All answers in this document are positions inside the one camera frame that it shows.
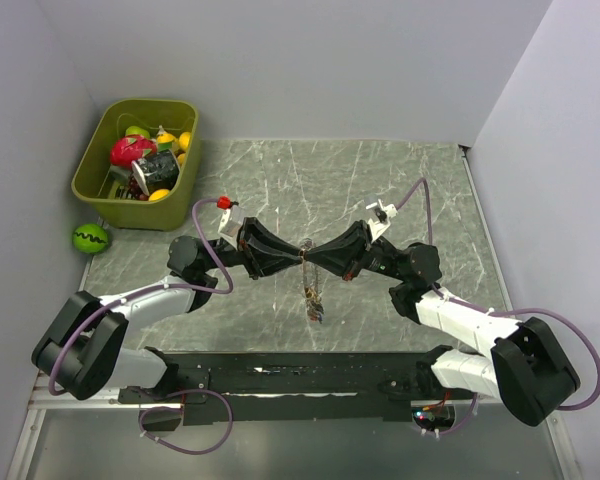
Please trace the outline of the yellow tag key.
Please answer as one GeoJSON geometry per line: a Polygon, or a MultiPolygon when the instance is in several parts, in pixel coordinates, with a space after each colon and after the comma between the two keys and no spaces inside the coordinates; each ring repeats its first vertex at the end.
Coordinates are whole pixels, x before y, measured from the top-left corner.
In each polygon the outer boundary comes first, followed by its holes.
{"type": "Polygon", "coordinates": [[[320,296],[314,289],[306,289],[305,290],[305,298],[312,302],[319,302],[320,296]]]}

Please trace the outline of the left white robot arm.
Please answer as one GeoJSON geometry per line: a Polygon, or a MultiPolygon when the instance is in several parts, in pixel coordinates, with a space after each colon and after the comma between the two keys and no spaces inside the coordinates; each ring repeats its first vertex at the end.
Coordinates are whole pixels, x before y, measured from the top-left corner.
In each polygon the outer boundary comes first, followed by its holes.
{"type": "Polygon", "coordinates": [[[180,236],[169,246],[169,275],[139,289],[96,297],[74,293],[63,305],[32,353],[33,364],[49,376],[51,395],[86,400],[104,388],[139,387],[157,402],[178,388],[179,366],[159,350],[123,346],[129,328],[144,328],[168,317],[190,313],[221,291],[210,276],[244,267],[254,278],[300,264],[302,253],[271,234],[255,218],[238,229],[235,244],[208,241],[204,235],[180,236]]]}

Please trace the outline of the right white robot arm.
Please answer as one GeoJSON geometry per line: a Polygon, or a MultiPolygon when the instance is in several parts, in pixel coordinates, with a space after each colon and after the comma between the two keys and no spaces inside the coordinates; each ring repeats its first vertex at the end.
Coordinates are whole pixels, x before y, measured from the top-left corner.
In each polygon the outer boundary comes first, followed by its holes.
{"type": "Polygon", "coordinates": [[[414,242],[398,249],[384,237],[373,239],[368,225],[358,221],[303,258],[346,281],[363,270],[398,280],[389,295],[400,316],[471,348],[466,354],[440,347],[428,355],[416,376],[428,398],[469,390],[500,400],[519,421],[536,426],[580,388],[575,368],[544,321],[498,317],[441,287],[433,245],[414,242]]]}

